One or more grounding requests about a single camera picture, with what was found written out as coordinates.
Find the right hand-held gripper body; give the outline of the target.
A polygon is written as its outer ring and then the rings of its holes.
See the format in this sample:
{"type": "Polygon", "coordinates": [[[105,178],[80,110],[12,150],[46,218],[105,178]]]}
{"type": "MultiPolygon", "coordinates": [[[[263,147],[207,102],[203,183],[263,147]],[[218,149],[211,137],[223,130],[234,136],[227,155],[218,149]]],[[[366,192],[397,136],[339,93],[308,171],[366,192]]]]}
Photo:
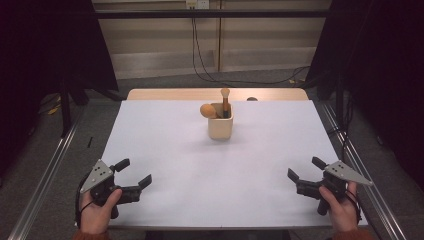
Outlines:
{"type": "Polygon", "coordinates": [[[296,192],[298,194],[319,200],[317,212],[322,216],[327,214],[330,206],[319,192],[321,186],[325,186],[329,189],[336,199],[339,200],[347,196],[347,184],[349,182],[355,182],[366,186],[373,185],[371,180],[368,180],[342,161],[328,164],[322,171],[323,177],[318,182],[306,181],[299,178],[299,181],[295,183],[296,192]]]}

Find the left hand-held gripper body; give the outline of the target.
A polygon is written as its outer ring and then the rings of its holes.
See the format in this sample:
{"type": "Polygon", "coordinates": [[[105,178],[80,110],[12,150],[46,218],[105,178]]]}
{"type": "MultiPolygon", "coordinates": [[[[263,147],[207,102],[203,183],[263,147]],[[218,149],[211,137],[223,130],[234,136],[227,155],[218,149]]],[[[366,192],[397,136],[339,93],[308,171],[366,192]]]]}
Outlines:
{"type": "Polygon", "coordinates": [[[105,162],[98,160],[93,166],[92,170],[88,173],[84,183],[80,187],[80,193],[84,194],[89,192],[92,201],[98,206],[103,206],[108,197],[116,189],[122,190],[121,198],[112,209],[111,218],[116,219],[119,216],[117,206],[138,202],[142,193],[142,189],[136,186],[121,187],[115,184],[115,173],[112,172],[105,162]]]}

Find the beige square cup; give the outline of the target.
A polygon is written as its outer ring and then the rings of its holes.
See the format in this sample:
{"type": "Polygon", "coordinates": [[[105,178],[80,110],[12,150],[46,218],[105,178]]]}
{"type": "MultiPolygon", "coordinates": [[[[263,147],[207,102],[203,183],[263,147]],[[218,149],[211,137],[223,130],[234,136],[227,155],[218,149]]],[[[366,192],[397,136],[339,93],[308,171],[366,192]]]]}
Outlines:
{"type": "Polygon", "coordinates": [[[223,107],[221,103],[212,103],[219,118],[208,120],[208,135],[211,139],[229,139],[232,134],[233,114],[232,106],[229,106],[228,118],[222,118],[223,107]]]}

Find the large makeup brush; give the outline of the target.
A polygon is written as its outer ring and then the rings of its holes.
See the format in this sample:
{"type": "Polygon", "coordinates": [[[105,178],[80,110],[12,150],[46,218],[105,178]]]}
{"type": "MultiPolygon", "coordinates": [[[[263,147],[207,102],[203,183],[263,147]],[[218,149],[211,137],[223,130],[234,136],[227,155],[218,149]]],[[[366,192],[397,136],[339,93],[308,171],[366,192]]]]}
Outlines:
{"type": "Polygon", "coordinates": [[[200,113],[203,117],[208,119],[220,119],[216,109],[211,104],[203,104],[200,107],[200,113]]]}

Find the small makeup brush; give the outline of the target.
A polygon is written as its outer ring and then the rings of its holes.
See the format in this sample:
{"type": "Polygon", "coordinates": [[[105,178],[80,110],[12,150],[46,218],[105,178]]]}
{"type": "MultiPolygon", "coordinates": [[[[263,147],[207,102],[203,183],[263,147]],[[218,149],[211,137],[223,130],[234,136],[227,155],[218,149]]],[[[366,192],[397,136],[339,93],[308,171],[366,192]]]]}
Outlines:
{"type": "Polygon", "coordinates": [[[223,108],[223,117],[229,118],[230,117],[230,108],[229,108],[229,94],[230,90],[228,88],[222,88],[221,89],[221,95],[222,95],[222,108],[223,108]]]}

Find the person's right hand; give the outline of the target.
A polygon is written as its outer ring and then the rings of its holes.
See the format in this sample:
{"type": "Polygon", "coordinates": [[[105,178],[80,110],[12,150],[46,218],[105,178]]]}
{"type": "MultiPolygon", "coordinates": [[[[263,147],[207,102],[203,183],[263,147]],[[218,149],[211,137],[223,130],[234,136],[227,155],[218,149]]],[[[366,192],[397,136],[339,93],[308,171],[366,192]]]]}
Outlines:
{"type": "Polygon", "coordinates": [[[337,200],[332,192],[325,186],[319,188],[321,196],[330,206],[330,221],[337,233],[349,232],[358,229],[358,218],[356,211],[357,184],[349,182],[347,185],[348,198],[337,200]]]}

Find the person's left hand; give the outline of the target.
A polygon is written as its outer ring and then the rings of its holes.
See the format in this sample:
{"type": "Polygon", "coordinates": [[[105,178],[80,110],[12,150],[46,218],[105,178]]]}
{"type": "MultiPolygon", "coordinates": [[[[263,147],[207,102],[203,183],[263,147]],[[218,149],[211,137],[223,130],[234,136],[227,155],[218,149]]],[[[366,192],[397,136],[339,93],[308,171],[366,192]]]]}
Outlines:
{"type": "Polygon", "coordinates": [[[116,189],[103,206],[92,202],[89,192],[82,196],[80,230],[87,234],[103,234],[107,231],[113,207],[121,198],[122,190],[116,189]]]}

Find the white table cover sheet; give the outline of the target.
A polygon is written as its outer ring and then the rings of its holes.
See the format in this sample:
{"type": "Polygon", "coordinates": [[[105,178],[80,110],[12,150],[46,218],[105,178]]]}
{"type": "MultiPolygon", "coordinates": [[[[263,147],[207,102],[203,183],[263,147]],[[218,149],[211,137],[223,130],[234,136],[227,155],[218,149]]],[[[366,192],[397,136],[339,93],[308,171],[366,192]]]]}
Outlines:
{"type": "Polygon", "coordinates": [[[312,159],[338,157],[311,101],[235,101],[232,135],[213,140],[198,101],[125,101],[102,155],[121,186],[145,176],[140,201],[113,228],[270,229],[328,226],[315,199],[288,178],[322,177],[312,159]]]}

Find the black metal stand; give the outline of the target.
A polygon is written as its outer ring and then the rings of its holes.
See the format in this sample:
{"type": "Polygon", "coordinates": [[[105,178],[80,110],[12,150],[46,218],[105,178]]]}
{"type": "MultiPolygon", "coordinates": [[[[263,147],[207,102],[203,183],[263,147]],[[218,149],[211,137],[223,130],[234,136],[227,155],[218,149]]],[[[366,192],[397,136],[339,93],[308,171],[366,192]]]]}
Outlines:
{"type": "Polygon", "coordinates": [[[69,102],[69,92],[66,86],[65,79],[60,81],[60,99],[61,99],[61,110],[62,110],[62,134],[61,137],[64,138],[71,129],[71,111],[70,111],[70,102],[69,102]]]}

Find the light wooden table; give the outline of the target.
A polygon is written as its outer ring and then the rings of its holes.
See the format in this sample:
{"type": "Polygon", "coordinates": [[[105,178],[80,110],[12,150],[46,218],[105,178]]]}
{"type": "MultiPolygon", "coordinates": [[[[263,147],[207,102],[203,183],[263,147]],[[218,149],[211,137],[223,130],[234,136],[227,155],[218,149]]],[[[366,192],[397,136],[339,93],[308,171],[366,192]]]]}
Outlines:
{"type": "MultiPolygon", "coordinates": [[[[231,88],[229,99],[245,101],[254,98],[259,101],[302,101],[308,96],[300,88],[231,88]]],[[[213,100],[221,101],[220,88],[164,88],[132,89],[128,100],[213,100]]]]}

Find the black curtain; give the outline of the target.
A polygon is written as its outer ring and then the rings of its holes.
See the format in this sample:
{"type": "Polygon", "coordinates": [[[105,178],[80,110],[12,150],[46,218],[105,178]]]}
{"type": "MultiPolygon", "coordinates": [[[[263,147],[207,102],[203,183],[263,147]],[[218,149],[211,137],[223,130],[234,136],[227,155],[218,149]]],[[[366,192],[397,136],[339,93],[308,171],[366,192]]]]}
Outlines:
{"type": "Polygon", "coordinates": [[[332,0],[306,78],[338,84],[424,190],[424,0],[332,0]]]}
{"type": "Polygon", "coordinates": [[[92,0],[0,0],[0,176],[34,127],[41,100],[66,86],[118,89],[92,0]]]}

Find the black horizontal bar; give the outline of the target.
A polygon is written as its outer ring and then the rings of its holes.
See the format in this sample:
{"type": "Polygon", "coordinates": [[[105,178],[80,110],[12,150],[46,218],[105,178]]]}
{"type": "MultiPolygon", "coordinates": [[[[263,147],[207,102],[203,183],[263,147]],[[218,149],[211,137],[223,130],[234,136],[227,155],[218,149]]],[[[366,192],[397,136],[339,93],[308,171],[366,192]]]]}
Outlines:
{"type": "Polygon", "coordinates": [[[97,10],[99,19],[147,18],[322,18],[331,15],[329,10],[150,10],[112,11],[97,10]]]}

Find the aluminium floor rail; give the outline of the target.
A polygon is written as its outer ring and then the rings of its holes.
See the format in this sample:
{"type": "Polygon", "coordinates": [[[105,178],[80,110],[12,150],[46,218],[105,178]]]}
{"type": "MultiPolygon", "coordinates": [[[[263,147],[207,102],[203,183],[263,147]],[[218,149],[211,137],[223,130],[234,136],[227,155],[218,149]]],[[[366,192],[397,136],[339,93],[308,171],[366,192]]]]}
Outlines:
{"type": "Polygon", "coordinates": [[[71,125],[63,131],[62,115],[42,115],[20,155],[8,185],[8,211],[18,214],[6,240],[26,240],[52,181],[66,155],[85,106],[72,106],[71,125]]]}
{"type": "MultiPolygon", "coordinates": [[[[357,170],[364,177],[372,180],[372,177],[363,163],[360,155],[358,154],[355,146],[349,139],[348,135],[340,130],[340,125],[336,121],[335,110],[328,104],[324,103],[322,109],[326,115],[326,119],[330,125],[335,130],[337,139],[339,140],[342,150],[341,156],[343,157],[345,163],[349,163],[354,170],[357,170]]],[[[382,223],[385,232],[388,234],[389,240],[407,240],[404,232],[399,225],[398,220],[396,219],[393,211],[390,209],[389,205],[383,198],[378,187],[365,186],[364,192],[371,201],[372,206],[374,207],[380,222],[382,223]]]]}

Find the white wall socket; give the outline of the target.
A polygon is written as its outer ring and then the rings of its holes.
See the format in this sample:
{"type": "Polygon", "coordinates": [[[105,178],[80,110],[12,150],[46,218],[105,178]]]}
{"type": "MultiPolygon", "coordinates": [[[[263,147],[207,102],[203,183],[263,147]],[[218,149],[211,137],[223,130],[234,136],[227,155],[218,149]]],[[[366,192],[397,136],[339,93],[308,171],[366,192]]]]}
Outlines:
{"type": "Polygon", "coordinates": [[[209,0],[186,0],[186,8],[187,9],[200,9],[206,10],[210,8],[209,0]]]}

